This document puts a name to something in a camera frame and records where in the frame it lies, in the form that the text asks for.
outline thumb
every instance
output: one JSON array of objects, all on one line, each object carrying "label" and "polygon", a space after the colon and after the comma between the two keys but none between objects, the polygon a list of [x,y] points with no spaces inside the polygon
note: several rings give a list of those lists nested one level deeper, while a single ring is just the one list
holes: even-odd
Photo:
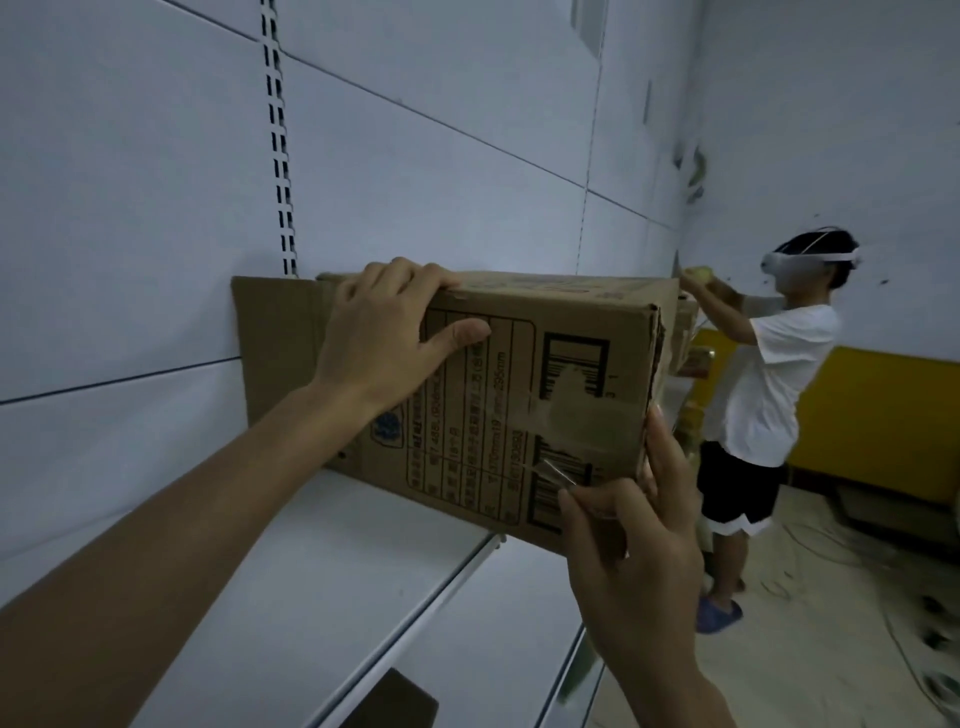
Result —
[{"label": "thumb", "polygon": [[595,592],[605,569],[587,513],[565,489],[557,493],[557,499],[564,525],[564,553],[570,587],[577,601],[581,602]]},{"label": "thumb", "polygon": [[463,319],[434,334],[422,345],[430,371],[437,371],[452,353],[483,341],[490,336],[490,331],[490,324],[483,319]]}]

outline vr headset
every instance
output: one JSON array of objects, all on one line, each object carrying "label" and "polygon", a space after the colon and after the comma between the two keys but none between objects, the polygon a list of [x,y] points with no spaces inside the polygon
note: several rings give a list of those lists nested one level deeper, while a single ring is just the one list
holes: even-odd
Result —
[{"label": "vr headset", "polygon": [[782,278],[818,273],[824,263],[850,263],[853,268],[860,264],[860,253],[857,250],[850,253],[808,253],[810,248],[838,228],[820,228],[820,230],[824,232],[799,253],[784,252],[790,245],[790,241],[783,243],[772,253],[768,253],[760,261],[760,270],[768,276]]}]

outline barcode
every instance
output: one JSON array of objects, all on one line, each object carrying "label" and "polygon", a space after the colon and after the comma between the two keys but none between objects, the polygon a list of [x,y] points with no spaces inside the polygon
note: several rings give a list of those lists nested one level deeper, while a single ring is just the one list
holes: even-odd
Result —
[{"label": "barcode", "polygon": [[[543,336],[543,365],[540,372],[540,399],[549,400],[553,387],[566,367],[579,369],[587,384],[586,391],[595,397],[603,396],[603,383],[607,375],[607,357],[610,342],[586,336],[568,336],[547,333]],[[580,458],[567,454],[550,445],[538,436],[534,444],[534,465],[549,461],[578,485],[589,485],[593,466]],[[559,484],[533,473],[531,476],[530,501],[527,521],[552,531],[560,531],[560,505],[557,501]]]}]

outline forearm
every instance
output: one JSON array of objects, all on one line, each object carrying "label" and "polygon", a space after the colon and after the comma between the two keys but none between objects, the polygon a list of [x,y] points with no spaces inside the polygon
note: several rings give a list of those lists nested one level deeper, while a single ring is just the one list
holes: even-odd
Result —
[{"label": "forearm", "polygon": [[696,666],[620,687],[642,728],[736,728],[723,694]]},{"label": "forearm", "polygon": [[8,604],[0,724],[128,725],[274,515],[350,439],[356,416],[298,391]]},{"label": "forearm", "polygon": [[701,310],[722,333],[738,344],[756,344],[756,334],[750,319],[733,306],[724,303],[706,286],[698,284],[690,293]]},{"label": "forearm", "polygon": [[707,290],[726,305],[731,306],[738,311],[743,310],[743,294],[738,293],[719,278],[710,279],[710,281],[707,283]]}]

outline finger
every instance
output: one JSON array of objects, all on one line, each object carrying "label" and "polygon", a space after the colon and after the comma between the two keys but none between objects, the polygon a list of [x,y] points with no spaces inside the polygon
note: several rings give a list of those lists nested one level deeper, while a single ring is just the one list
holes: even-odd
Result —
[{"label": "finger", "polygon": [[386,296],[395,296],[406,287],[419,269],[417,263],[405,257],[395,257],[380,274],[374,289]]},{"label": "finger", "polygon": [[383,273],[386,267],[383,263],[367,263],[367,267],[363,269],[363,273],[357,277],[356,293],[366,293],[373,288],[379,280],[380,274]]},{"label": "finger", "polygon": [[663,524],[671,530],[692,527],[696,521],[693,469],[655,404],[647,411],[646,444]]},{"label": "finger", "polygon": [[418,310],[426,310],[430,305],[430,300],[441,288],[452,288],[460,284],[460,278],[437,265],[436,263],[427,263],[420,268],[413,279],[407,283],[403,295],[413,300],[414,306]]},{"label": "finger", "polygon": [[653,504],[654,510],[659,512],[657,506],[657,479],[654,478],[654,472],[650,470],[650,458],[643,458],[643,468],[640,471],[640,479],[637,481],[640,490],[647,496],[647,499]]},{"label": "finger", "polygon": [[592,488],[575,488],[573,495],[579,503],[588,503],[588,508],[613,511],[627,534],[627,548],[631,553],[640,553],[651,536],[662,528],[647,496],[629,477]]},{"label": "finger", "polygon": [[357,277],[350,276],[348,279],[344,279],[337,286],[336,292],[333,294],[333,302],[338,304],[347,303],[357,291]]},{"label": "finger", "polygon": [[561,489],[557,499],[564,527],[564,554],[570,587],[583,611],[584,600],[596,593],[606,571],[593,540],[589,516],[567,490]]},{"label": "finger", "polygon": [[490,324],[483,319],[463,319],[435,333],[429,341],[420,344],[424,354],[423,378],[436,372],[452,353],[486,339],[490,331]]}]

